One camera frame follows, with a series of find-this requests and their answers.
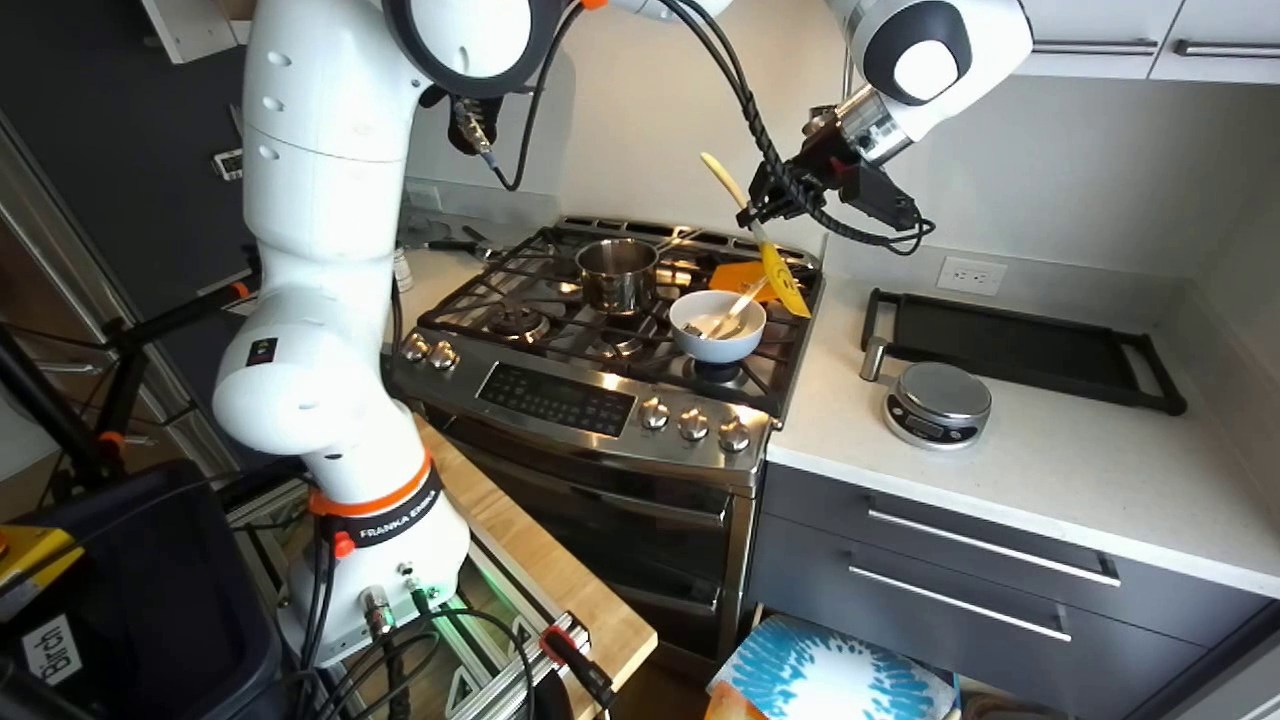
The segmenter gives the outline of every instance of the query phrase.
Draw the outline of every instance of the white countertop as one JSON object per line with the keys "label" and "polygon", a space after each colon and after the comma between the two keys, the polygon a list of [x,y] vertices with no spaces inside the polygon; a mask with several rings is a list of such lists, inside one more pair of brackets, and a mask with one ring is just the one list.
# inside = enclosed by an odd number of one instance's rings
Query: white countertop
{"label": "white countertop", "polygon": [[[418,319],[475,276],[480,258],[411,250],[408,266],[418,285],[406,293],[406,316]],[[870,293],[829,271],[788,429],[768,447],[771,464],[1280,601],[1280,498],[1254,488],[1182,374],[1189,417],[984,381],[991,419],[972,447],[912,447],[881,419],[886,386],[859,381]]]}

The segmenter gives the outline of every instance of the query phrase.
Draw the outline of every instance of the round container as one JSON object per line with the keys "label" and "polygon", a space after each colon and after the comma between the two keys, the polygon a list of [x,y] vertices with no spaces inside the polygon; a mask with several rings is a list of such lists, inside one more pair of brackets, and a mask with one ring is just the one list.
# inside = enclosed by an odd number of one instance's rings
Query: round container
{"label": "round container", "polygon": [[719,311],[729,311],[734,300],[741,300],[741,293],[690,293],[690,297],[679,297],[679,300],[668,309],[668,319],[672,319],[672,328],[677,328],[677,342],[679,342],[692,361],[699,361],[699,364],[735,364],[735,361],[746,361],[746,355],[755,351],[755,342],[760,342],[760,334],[764,334],[764,322],[768,322],[768,311],[764,311],[760,300],[754,300],[754,303],[746,309],[746,316],[741,316],[746,328],[734,331],[734,334],[698,334],[698,331],[690,331],[690,322],[692,322],[698,316],[705,316],[705,311],[719,316]]}
{"label": "round container", "polygon": [[652,309],[655,246],[639,238],[597,238],[577,250],[584,303],[610,316],[643,316]]}
{"label": "round container", "polygon": [[920,447],[970,447],[988,417],[991,390],[951,364],[912,364],[886,401],[889,429]]}

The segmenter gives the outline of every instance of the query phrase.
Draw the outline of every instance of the wooden table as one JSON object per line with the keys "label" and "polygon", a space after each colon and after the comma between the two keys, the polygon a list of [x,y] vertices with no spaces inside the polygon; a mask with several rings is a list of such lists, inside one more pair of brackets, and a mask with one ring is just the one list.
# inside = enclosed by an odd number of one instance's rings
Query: wooden table
{"label": "wooden table", "polygon": [[[502,490],[462,447],[421,424],[458,511],[593,633],[593,661],[626,688],[655,651],[655,633],[593,577],[552,532],[545,532],[510,490]],[[593,715],[593,696],[567,682],[577,715]]]}

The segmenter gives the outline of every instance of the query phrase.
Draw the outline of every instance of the kitchen cabinet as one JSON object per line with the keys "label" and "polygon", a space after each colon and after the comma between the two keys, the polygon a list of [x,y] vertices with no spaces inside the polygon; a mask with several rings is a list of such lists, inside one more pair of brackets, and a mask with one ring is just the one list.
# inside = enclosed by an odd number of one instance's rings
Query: kitchen cabinet
{"label": "kitchen cabinet", "polygon": [[1151,81],[1280,85],[1276,0],[1186,0]]}
{"label": "kitchen cabinet", "polygon": [[1182,0],[1023,0],[1037,51],[1022,75],[1145,81]]}
{"label": "kitchen cabinet", "polygon": [[1271,604],[768,464],[747,601],[1072,715],[1148,712]]}

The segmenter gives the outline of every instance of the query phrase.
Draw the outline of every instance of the cabinet drawer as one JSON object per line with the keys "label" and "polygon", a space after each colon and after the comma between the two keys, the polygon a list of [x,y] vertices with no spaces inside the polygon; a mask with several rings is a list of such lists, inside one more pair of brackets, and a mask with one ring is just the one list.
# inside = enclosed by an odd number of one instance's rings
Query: cabinet drawer
{"label": "cabinet drawer", "polygon": [[764,511],[836,532],[851,544],[1015,585],[1068,606],[1090,606],[1205,646],[1263,606],[1261,597],[1237,588],[801,472],[768,477]]}
{"label": "cabinet drawer", "polygon": [[1076,715],[1125,715],[1201,646],[760,514],[747,597]]}

